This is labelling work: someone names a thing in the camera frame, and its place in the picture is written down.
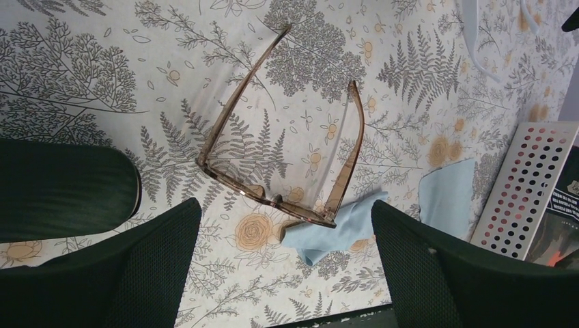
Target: tortoiseshell eyeglass frame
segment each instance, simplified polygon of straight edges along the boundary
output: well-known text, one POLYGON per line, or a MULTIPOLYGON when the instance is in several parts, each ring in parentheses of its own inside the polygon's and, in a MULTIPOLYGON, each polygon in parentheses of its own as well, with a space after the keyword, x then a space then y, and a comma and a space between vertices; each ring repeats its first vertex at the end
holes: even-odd
POLYGON ((266 198, 266 191, 263 186, 256 185, 256 184, 243 184, 237 181, 235 178, 228 176, 227 174, 220 172, 219 170, 211 167, 209 165, 208 159, 209 155, 212 153, 213 148, 217 143, 218 137, 223 132, 223 128, 225 127, 231 113, 233 112, 236 104, 238 103, 243 91, 249 84, 250 80, 255 76, 255 73, 259 69, 259 67, 263 64, 269 54, 272 52, 273 48, 280 43, 284 36, 286 36, 291 29, 291 25, 286 26, 281 33, 276 37, 274 42, 267 48, 265 53, 260 57, 260 59, 255 63, 254 67, 251 71, 245 76, 243 81, 237 86, 236 90, 233 92, 223 110, 219 114, 215 125, 213 126, 211 133, 209 134, 199 156, 197 157, 196 163, 200 168, 210 176, 211 178, 223 183, 224 185, 228 186, 229 188, 237 191, 238 193, 242 194, 243 196, 249 197, 256 202, 272 206, 277 208, 278 210, 289 214, 293 217, 297 217, 302 221, 318 224, 327 228, 336 228, 336 223, 334 222, 336 217, 336 212, 342 203, 342 199, 345 195, 346 188, 350 183, 350 179, 352 178, 352 172, 354 171, 354 166, 356 165, 356 160, 358 159, 358 154, 360 152, 360 147, 362 146, 362 138, 364 135, 364 112, 362 101, 360 99, 360 94, 358 93, 358 88, 356 87, 356 82, 351 81, 349 85, 349 90, 351 96, 356 103, 356 107, 358 109, 358 114, 360 116, 360 129, 358 131, 358 139, 356 140, 356 144, 350 153, 347 161, 344 163, 338 178, 336 179, 336 183, 330 192, 330 195, 326 201, 324 209, 319 213, 314 211, 313 209, 306 208, 301 206, 300 204, 294 204, 291 202, 286 202, 283 200, 281 195, 275 196, 272 200, 266 198))

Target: brown eyeglasses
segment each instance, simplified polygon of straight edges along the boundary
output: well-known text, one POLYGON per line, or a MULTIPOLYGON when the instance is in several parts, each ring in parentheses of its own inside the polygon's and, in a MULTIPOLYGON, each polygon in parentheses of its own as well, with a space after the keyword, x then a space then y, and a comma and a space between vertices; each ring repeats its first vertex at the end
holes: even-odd
POLYGON ((211 133, 209 134, 201 152, 199 153, 199 157, 197 157, 197 164, 200 168, 210 176, 211 178, 223 183, 224 185, 228 186, 229 188, 237 191, 243 196, 249 197, 256 202, 272 206, 277 208, 278 210, 289 214, 291 216, 297 217, 303 221, 307 221, 310 223, 318 224, 328 228, 336 228, 336 223, 334 223, 334 219, 336 217, 336 212, 342 203, 342 199, 345 195, 346 188, 350 183, 350 179, 352 178, 352 172, 354 171, 354 166, 356 165, 356 160, 358 159, 358 153, 360 152, 360 147, 362 146, 362 138, 364 135, 364 112, 362 101, 360 100, 360 94, 358 93, 358 88, 356 87, 356 82, 351 81, 349 85, 350 93, 356 103, 356 107, 358 108, 358 114, 360 116, 360 130, 358 132, 358 139, 356 140, 356 144, 352 149, 352 153, 348 157, 347 161, 344 163, 338 178, 330 192, 328 200, 324 206, 324 210, 320 213, 314 211, 313 209, 306 208, 299 204, 294 204, 291 202, 286 202, 283 200, 281 195, 277 195, 273 197, 272 200, 268 200, 266 198, 266 190, 261 185, 256 184, 243 184, 237 181, 235 178, 232 178, 226 175, 223 172, 213 168, 208 163, 209 155, 212 153, 217 139, 223 132, 223 128, 225 127, 231 112, 233 112, 235 106, 237 105, 243 91, 251 81, 251 79, 255 76, 255 72, 257 69, 263 64, 266 58, 269 56, 273 48, 280 43, 284 36, 290 32, 291 25, 287 26, 281 33, 277 36, 274 42, 267 48, 266 52, 260 57, 260 59, 255 63, 254 67, 251 71, 245 76, 243 81, 237 86, 236 90, 233 92, 223 110, 219 114, 217 118, 217 122, 213 126, 211 133))

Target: light blue microfiber cloth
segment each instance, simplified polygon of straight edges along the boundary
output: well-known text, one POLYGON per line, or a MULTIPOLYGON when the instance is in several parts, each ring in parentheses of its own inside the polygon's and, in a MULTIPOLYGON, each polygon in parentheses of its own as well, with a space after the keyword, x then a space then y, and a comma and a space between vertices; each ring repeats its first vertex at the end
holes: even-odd
POLYGON ((372 206, 377 200, 386 201, 386 191, 374 193, 365 199, 342 206, 336 214, 335 229, 311 223, 302 223, 285 230, 282 246, 295 248, 302 261, 316 265, 330 251, 346 251, 356 241, 372 237, 372 206))
POLYGON ((457 238, 468 234, 475 160, 467 159, 424 176, 419 184, 420 219, 457 238))

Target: floral tablecloth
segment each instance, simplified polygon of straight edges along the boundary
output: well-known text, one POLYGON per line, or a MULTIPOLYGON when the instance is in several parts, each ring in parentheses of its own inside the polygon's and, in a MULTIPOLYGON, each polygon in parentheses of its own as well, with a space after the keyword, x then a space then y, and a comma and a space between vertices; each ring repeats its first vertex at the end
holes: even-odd
POLYGON ((196 197, 203 222, 176 326, 268 327, 391 302, 373 238, 307 267, 279 243, 291 218, 194 158, 291 22, 228 122, 219 165, 319 208, 358 133, 345 95, 356 79, 365 136, 345 202, 382 189, 417 217, 421 177, 475 158, 475 223, 516 124, 557 118, 579 54, 579 36, 560 30, 579 1, 527 1, 537 37, 518 2, 479 1, 478 58, 495 83, 471 64, 455 0, 2 1, 0 137, 113 146, 145 195, 113 232, 0 245, 0 266, 41 264, 196 197))

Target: perforated panel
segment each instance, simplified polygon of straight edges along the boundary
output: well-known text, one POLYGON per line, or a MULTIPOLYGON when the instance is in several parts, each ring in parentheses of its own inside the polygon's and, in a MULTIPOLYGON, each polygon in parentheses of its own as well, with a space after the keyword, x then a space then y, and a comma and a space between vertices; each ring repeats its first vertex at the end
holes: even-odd
POLYGON ((470 243, 525 258, 578 129, 579 122, 519 125, 470 243))

